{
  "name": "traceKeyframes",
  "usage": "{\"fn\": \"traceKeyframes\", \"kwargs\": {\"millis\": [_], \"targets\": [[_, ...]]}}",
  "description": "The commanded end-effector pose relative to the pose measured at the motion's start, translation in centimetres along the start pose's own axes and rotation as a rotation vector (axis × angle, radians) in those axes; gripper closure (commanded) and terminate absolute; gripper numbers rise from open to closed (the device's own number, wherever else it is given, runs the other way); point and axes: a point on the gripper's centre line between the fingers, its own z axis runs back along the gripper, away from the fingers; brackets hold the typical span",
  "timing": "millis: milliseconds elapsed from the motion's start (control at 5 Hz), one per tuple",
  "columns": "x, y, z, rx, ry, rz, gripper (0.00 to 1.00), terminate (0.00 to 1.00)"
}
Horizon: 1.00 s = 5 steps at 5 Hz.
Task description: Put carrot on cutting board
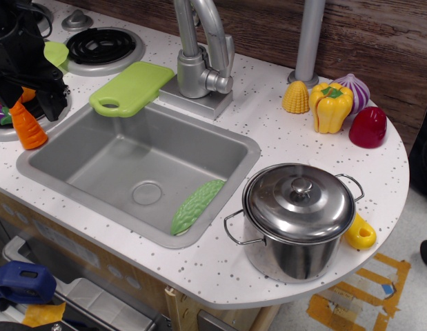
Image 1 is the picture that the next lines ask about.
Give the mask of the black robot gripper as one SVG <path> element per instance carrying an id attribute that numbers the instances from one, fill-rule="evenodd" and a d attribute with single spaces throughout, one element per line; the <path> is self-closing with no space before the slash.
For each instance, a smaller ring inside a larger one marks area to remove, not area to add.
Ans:
<path id="1" fill-rule="evenodd" d="M 22 86 L 36 90 L 49 121 L 57 121 L 68 105 L 63 74 L 44 55 L 45 36 L 35 15 L 42 14 L 31 1 L 0 1 L 0 104 L 13 107 Z"/>

